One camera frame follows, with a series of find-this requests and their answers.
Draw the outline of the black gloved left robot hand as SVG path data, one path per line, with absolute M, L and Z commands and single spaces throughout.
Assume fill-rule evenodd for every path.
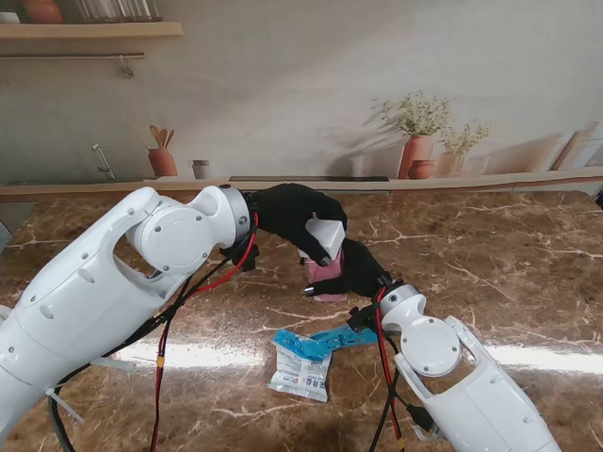
M 320 218 L 340 221 L 347 228 L 348 217 L 339 201 L 299 184 L 281 184 L 243 196 L 257 210 L 261 230 L 287 240 L 320 266 L 331 263 L 328 252 L 305 225 L 312 218 Z

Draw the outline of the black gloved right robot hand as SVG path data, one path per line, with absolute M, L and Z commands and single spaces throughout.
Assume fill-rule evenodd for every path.
M 306 296 L 338 295 L 352 292 L 373 298 L 392 283 L 391 275 L 373 257 L 362 242 L 346 238 L 342 244 L 342 274 L 336 278 L 311 283 L 304 288 Z

